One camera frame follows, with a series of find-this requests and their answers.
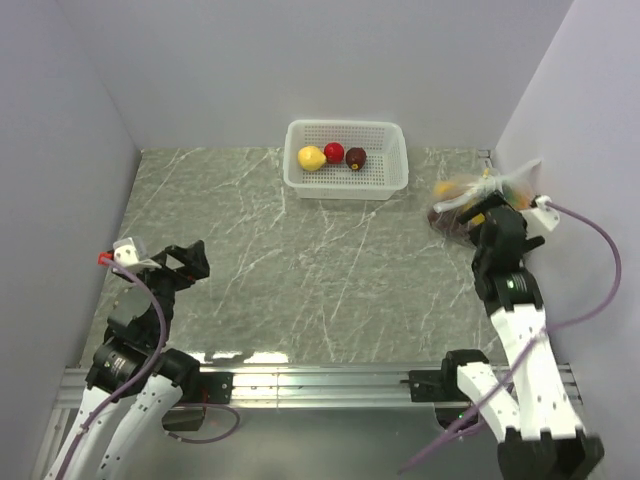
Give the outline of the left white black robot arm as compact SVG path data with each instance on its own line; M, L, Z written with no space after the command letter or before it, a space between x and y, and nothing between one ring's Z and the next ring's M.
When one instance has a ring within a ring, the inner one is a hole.
M47 476L112 479L124 449L177 401L201 390L199 363L165 347L177 292L210 274L205 244L171 245L147 255L132 238L115 242L99 264L129 281L107 318L103 344L93 355L74 424Z

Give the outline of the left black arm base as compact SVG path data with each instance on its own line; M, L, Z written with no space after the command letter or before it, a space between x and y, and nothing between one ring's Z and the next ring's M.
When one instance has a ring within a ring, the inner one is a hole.
M196 432L203 425L208 407L199 403L228 405L231 400L234 375L228 371L200 373L192 387L162 418L162 426L169 432Z

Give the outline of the transparent plastic bag with fruit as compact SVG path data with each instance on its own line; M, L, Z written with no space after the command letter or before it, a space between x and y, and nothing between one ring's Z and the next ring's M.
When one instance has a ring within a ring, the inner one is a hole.
M503 174L485 168L481 174L459 174L438 180L427 211L429 225L444 236L470 245L470 231L458 223L458 216L494 191L501 192L515 210L527 209L535 197L531 172L542 162L540 158L526 162L516 170Z

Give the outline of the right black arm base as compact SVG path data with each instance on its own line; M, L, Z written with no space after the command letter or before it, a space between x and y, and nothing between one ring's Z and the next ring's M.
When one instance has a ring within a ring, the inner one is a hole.
M451 387L440 370L410 370L403 380L410 390L412 403L434 405L435 417L443 429L461 418L470 406L470 400L457 387Z

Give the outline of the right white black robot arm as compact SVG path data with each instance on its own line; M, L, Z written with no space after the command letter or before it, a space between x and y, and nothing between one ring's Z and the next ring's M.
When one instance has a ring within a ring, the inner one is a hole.
M476 251L475 289L504 348L509 371L497 379L477 352L449 359L440 386L452 399L468 397L497 440L505 479L586 479L604 457L587 433L565 390L546 329L546 312L524 257L544 244L529 236L522 211L493 192L462 213Z

